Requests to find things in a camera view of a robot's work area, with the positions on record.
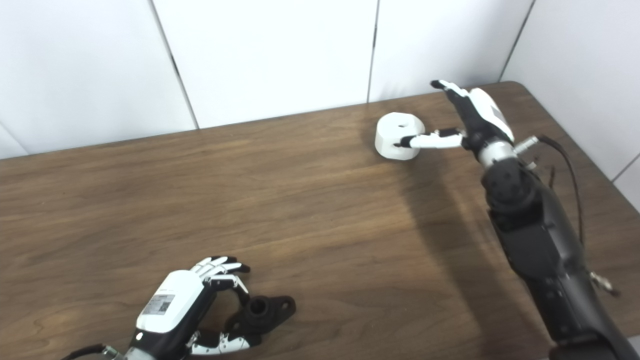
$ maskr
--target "wall seam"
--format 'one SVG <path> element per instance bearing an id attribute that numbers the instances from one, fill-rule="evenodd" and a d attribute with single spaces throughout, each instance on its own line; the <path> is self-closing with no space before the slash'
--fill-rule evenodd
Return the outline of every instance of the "wall seam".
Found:
<path id="1" fill-rule="evenodd" d="M 615 183 L 615 181 L 618 180 L 620 175 L 624 174 L 625 171 L 627 171 L 631 167 L 631 165 L 633 165 L 636 162 L 636 160 L 638 160 L 639 158 L 640 158 L 640 152 L 631 161 L 629 161 L 627 166 L 623 167 L 622 170 L 620 170 L 620 172 L 618 172 L 618 175 L 614 176 L 613 179 L 611 179 L 611 182 Z"/>
<path id="2" fill-rule="evenodd" d="M 173 71 L 175 73 L 176 78 L 178 79 L 178 84 L 180 86 L 182 96 L 184 97 L 184 100 L 187 103 L 187 109 L 189 110 L 189 114 L 191 115 L 191 120 L 193 121 L 193 125 L 195 126 L 196 129 L 200 129 L 200 124 L 198 123 L 198 119 L 196 119 L 196 114 L 193 111 L 191 100 L 189 99 L 189 95 L 187 94 L 187 89 L 184 87 L 184 82 L 182 81 L 182 76 L 180 76 L 178 65 L 175 63 L 175 58 L 173 57 L 171 46 L 169 46 L 169 40 L 167 40 L 166 33 L 164 32 L 164 28 L 162 27 L 162 22 L 160 21 L 160 16 L 158 15 L 158 11 L 156 9 L 156 5 L 154 4 L 154 0 L 148 0 L 148 3 L 149 3 L 149 7 L 151 7 L 151 13 L 153 14 L 154 19 L 156 21 L 158 31 L 160 32 L 160 37 L 163 40 L 164 48 L 166 49 L 166 52 L 169 55 L 169 60 L 171 60 L 171 63 L 173 64 Z"/>
<path id="3" fill-rule="evenodd" d="M 531 15 L 531 10 L 533 9 L 534 4 L 536 4 L 536 0 L 531 1 L 531 5 L 529 6 L 529 10 L 527 10 L 527 15 L 524 17 L 524 20 L 522 21 L 522 25 L 520 26 L 520 30 L 518 31 L 518 35 L 516 36 L 516 40 L 513 42 L 513 45 L 511 46 L 511 50 L 509 51 L 507 60 L 504 62 L 502 71 L 500 71 L 500 76 L 498 76 L 498 82 L 502 81 L 502 77 L 504 76 L 504 71 L 507 69 L 507 65 L 509 65 L 509 61 L 511 60 L 511 55 L 513 55 L 513 51 L 516 49 L 516 45 L 518 45 L 518 41 L 520 41 L 520 35 L 522 35 L 522 30 L 524 30 L 524 27 L 527 24 L 527 20 L 529 20 L 529 15 Z"/>
<path id="4" fill-rule="evenodd" d="M 5 133 L 7 133 L 12 139 L 13 141 L 15 141 L 16 144 L 18 144 L 18 146 L 27 153 L 27 155 L 31 155 L 31 153 L 29 151 L 27 151 L 27 148 L 24 147 L 24 145 L 18 141 L 18 138 L 16 138 L 13 134 L 11 134 L 11 131 L 9 131 L 9 129 L 6 128 L 6 126 L 4 126 L 1 122 L 0 122 L 0 127 L 5 131 Z"/>
<path id="5" fill-rule="evenodd" d="M 376 22 L 373 26 L 373 45 L 371 46 L 371 62 L 369 63 L 369 83 L 367 85 L 367 104 L 369 103 L 369 95 L 371 94 L 371 78 L 373 77 L 373 57 L 376 54 L 376 40 L 378 37 L 378 14 L 380 13 L 380 0 L 376 4 Z"/>

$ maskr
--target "hole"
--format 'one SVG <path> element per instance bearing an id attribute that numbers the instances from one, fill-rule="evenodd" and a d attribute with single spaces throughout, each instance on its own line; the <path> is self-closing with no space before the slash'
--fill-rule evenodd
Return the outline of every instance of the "hole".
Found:
<path id="1" fill-rule="evenodd" d="M 249 310 L 254 315 L 263 315 L 267 312 L 267 303 L 262 299 L 254 299 L 249 305 Z"/>

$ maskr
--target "black cable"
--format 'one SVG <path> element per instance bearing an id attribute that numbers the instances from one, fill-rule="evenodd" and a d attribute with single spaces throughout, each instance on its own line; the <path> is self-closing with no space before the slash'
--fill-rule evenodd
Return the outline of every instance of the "black cable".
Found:
<path id="1" fill-rule="evenodd" d="M 584 222 L 582 221 L 582 198 L 580 197 L 580 188 L 578 187 L 578 180 L 575 175 L 575 169 L 573 168 L 573 163 L 569 158 L 569 154 L 565 151 L 564 147 L 560 145 L 557 141 L 545 136 L 538 136 L 538 141 L 545 143 L 552 148 L 554 148 L 557 152 L 562 155 L 564 161 L 566 162 L 566 166 L 569 168 L 569 173 L 571 174 L 571 179 L 573 181 L 573 190 L 575 192 L 575 203 L 578 211 L 578 239 L 582 246 L 584 246 Z"/>
<path id="2" fill-rule="evenodd" d="M 551 173 L 549 174 L 549 188 L 554 188 L 554 181 L 556 180 L 556 167 L 551 165 Z"/>
<path id="3" fill-rule="evenodd" d="M 99 354 L 104 351 L 107 346 L 103 344 L 95 344 L 87 347 L 79 348 L 78 350 L 72 352 L 71 354 L 63 357 L 61 360 L 73 360 L 77 357 L 89 355 L 89 354 Z"/>

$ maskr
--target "wood grain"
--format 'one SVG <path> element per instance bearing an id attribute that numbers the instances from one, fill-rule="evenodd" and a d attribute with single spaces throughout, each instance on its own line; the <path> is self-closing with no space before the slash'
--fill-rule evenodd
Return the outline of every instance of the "wood grain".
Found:
<path id="1" fill-rule="evenodd" d="M 594 270 L 627 335 L 640 333 L 639 215 L 516 83 L 484 87 L 516 137 L 545 133 L 576 162 Z M 0 161 L 0 357 L 125 350 L 168 272 L 211 255 L 250 265 L 254 295 L 298 312 L 225 359 L 537 359 L 550 342 L 486 217 L 480 166 L 461 150 L 413 161 L 373 149 L 377 120 L 459 125 L 443 94 Z M 575 218 L 561 159 L 541 176 Z M 224 294 L 204 325 L 237 304 Z"/>

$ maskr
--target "barcode label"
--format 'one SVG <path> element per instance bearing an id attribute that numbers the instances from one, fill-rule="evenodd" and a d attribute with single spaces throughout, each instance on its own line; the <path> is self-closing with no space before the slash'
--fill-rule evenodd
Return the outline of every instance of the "barcode label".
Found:
<path id="1" fill-rule="evenodd" d="M 142 315 L 164 315 L 175 295 L 154 295 L 142 311 Z"/>

